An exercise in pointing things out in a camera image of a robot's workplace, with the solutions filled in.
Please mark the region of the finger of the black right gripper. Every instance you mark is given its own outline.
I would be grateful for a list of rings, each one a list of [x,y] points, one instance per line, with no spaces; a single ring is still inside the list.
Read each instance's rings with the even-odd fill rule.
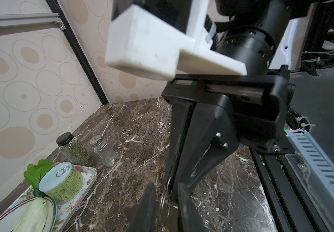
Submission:
[[[172,104],[169,154],[166,158],[163,185],[167,191],[173,190],[174,181],[183,150],[186,134],[194,110],[194,104],[176,99]]]
[[[191,195],[202,178],[237,150],[239,139],[232,115],[223,107],[197,103],[184,139],[171,200],[178,200],[178,185]]]

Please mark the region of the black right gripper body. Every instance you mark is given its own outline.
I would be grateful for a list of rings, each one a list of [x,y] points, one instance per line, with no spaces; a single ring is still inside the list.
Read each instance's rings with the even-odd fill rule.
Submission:
[[[265,75],[178,74],[162,92],[175,99],[219,105],[233,116],[240,141],[268,153],[283,133],[295,85],[290,69],[270,69]]]

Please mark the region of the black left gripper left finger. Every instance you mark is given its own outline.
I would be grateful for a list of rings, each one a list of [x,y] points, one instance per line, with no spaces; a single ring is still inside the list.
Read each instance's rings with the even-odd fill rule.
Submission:
[[[138,204],[126,208],[127,232],[154,232],[156,189],[149,183]]]

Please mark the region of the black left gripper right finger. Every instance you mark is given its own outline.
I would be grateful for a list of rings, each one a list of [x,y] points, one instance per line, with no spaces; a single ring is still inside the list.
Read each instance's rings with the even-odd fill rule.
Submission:
[[[206,227],[191,199],[187,186],[178,184],[178,230],[179,232],[205,232]]]

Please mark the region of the metal keyring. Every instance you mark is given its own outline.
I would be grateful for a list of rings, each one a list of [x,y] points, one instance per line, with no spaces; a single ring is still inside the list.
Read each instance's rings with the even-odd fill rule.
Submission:
[[[162,197],[158,206],[158,219],[160,223],[168,228],[170,232],[178,231],[178,206],[171,202],[171,179],[168,179],[168,182],[162,193]]]

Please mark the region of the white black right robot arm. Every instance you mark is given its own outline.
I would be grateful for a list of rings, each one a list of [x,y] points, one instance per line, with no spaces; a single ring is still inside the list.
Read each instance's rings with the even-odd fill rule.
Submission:
[[[178,201],[179,184],[191,195],[202,178],[240,144],[269,152],[284,132],[295,86],[285,66],[270,69],[292,19],[307,15],[310,1],[217,1],[216,51],[243,62],[247,75],[180,74],[162,97],[172,106],[169,156],[163,184]]]

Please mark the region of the small clear glass jar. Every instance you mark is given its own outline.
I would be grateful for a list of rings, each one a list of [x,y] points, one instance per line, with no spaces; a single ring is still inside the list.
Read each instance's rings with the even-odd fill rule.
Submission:
[[[101,135],[92,137],[89,144],[104,166],[111,167],[115,163],[118,156],[111,145]]]

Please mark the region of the green tin can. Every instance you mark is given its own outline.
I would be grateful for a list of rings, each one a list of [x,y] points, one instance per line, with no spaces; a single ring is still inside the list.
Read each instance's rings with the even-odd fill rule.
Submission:
[[[54,199],[58,204],[73,200],[82,190],[84,177],[69,162],[53,167],[41,180],[39,190]]]

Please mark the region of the dark lid glass jar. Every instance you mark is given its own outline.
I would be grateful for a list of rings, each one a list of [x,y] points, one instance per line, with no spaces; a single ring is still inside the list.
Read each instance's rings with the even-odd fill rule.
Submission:
[[[60,135],[56,139],[56,143],[61,153],[72,164],[86,165],[91,159],[91,154],[71,132]]]

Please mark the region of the pale green toy cabbage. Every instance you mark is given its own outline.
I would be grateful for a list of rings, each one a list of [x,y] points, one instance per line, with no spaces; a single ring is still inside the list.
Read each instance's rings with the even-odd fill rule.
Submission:
[[[51,203],[42,197],[33,200],[13,232],[48,232],[52,228],[53,215]]]

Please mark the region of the green toy leaf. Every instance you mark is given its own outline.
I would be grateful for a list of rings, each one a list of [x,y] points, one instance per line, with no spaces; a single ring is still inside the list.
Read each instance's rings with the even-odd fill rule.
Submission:
[[[33,188],[35,197],[44,197],[46,194],[39,190],[39,184],[43,177],[55,166],[54,162],[48,159],[41,159],[38,164],[29,164],[24,172],[24,178]]]

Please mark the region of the white plate with red text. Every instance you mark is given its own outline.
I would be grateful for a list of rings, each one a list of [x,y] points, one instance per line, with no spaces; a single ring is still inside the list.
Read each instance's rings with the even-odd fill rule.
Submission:
[[[51,205],[52,205],[52,215],[53,215],[53,223],[52,223],[52,228],[49,232],[53,231],[54,229],[54,224],[55,224],[55,218],[57,214],[57,204],[56,202],[46,196],[44,197],[47,199]],[[25,200],[21,203],[18,203],[17,205],[13,206],[12,208],[8,209],[4,214],[0,216],[0,232],[13,232],[15,226],[18,224],[20,221],[20,218],[22,217],[22,214],[25,212],[29,204],[35,200],[36,197]]]

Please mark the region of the silver aluminium crossbar right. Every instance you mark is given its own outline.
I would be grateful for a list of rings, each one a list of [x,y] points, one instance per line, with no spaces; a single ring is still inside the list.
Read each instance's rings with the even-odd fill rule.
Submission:
[[[66,29],[58,13],[0,14],[0,29],[52,24]]]

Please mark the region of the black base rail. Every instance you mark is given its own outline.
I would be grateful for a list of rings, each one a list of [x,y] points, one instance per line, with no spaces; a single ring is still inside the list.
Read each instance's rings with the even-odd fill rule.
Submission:
[[[271,215],[279,232],[327,232],[285,153],[264,154],[250,148]]]

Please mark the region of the black corner frame post right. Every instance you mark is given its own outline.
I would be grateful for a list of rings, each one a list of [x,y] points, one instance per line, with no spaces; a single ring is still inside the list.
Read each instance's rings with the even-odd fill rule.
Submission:
[[[97,79],[95,72],[89,63],[87,56],[85,52],[82,49],[81,44],[79,43],[71,25],[68,19],[66,18],[65,13],[62,10],[62,7],[57,0],[46,0],[50,10],[53,13],[57,13],[58,17],[61,19],[63,26],[65,29],[63,29],[63,33],[66,37],[66,39],[69,42],[70,47],[74,51],[74,54],[76,55],[82,69],[84,70],[85,75],[87,76],[89,82],[91,83],[92,87],[94,88],[97,96],[99,97],[102,104],[110,104],[108,98],[106,97],[106,94]]]

